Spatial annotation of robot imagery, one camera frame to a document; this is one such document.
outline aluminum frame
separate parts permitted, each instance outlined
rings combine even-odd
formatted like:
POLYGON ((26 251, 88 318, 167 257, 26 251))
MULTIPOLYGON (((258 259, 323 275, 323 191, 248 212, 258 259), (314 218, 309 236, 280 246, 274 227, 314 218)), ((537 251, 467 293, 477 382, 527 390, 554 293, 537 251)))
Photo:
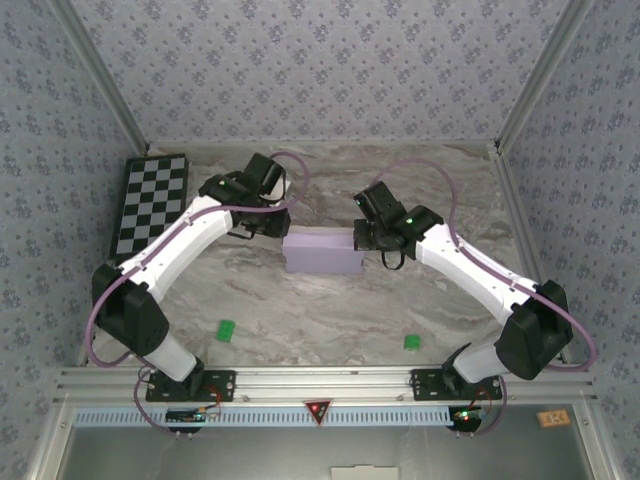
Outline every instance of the aluminum frame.
MULTIPOLYGON (((458 402, 416 402, 409 385, 410 372, 423 366, 292 366, 226 367, 237 372, 234 407, 300 406, 303 400, 333 398, 334 406, 397 407, 420 405, 466 405, 458 402)), ((101 370, 65 368, 53 398, 52 409, 32 456, 29 480, 56 478, 77 408, 131 406, 137 367, 101 370)), ((569 377, 561 372, 542 372, 534 381, 505 376, 510 404, 562 404, 574 410, 588 461, 597 480, 623 480, 601 408, 588 373, 569 377)), ((168 406, 146 403, 148 407, 168 406)), ((172 403, 171 407, 196 406, 172 403)))

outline blue floral wallpaper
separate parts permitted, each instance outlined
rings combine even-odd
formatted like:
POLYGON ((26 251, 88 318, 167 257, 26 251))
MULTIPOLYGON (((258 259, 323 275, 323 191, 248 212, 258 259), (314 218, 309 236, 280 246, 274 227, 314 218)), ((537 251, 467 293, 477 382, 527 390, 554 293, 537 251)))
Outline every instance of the blue floral wallpaper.
POLYGON ((0 2, 0 478, 22 478, 75 363, 133 154, 44 0, 0 2))
POLYGON ((600 350, 595 385, 640 478, 640 4, 596 0, 509 154, 546 274, 600 350))
POLYGON ((491 139, 566 0, 75 0, 147 139, 491 139))

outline green block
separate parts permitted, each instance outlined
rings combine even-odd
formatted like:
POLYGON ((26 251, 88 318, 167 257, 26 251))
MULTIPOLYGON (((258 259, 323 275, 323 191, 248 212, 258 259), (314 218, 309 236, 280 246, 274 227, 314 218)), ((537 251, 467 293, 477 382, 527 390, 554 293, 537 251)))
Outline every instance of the green block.
POLYGON ((220 326, 218 327, 218 335, 216 335, 218 341, 230 342, 234 328, 236 328, 236 322, 233 320, 221 320, 220 326))
POLYGON ((404 337, 404 349, 411 352, 420 350, 420 335, 407 335, 404 337))

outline black and white checkerboard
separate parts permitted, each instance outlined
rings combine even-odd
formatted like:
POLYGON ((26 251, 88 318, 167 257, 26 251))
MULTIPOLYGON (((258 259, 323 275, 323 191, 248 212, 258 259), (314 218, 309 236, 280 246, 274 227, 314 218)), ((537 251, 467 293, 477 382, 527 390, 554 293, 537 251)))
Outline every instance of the black and white checkerboard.
POLYGON ((185 209, 189 162, 184 155, 127 161, 124 198, 109 257, 120 263, 159 237, 185 209))

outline wall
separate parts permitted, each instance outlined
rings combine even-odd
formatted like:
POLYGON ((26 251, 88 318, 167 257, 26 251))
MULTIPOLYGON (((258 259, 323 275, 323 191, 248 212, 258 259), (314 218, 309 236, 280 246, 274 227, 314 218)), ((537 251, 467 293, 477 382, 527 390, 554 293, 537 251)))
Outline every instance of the wall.
POLYGON ((44 1, 0 2, 0 478, 72 365, 131 149, 44 1))
POLYGON ((470 140, 565 0, 74 3, 147 140, 470 140))
POLYGON ((596 0, 509 154, 546 274, 600 350, 595 385, 640 478, 640 6, 596 0))

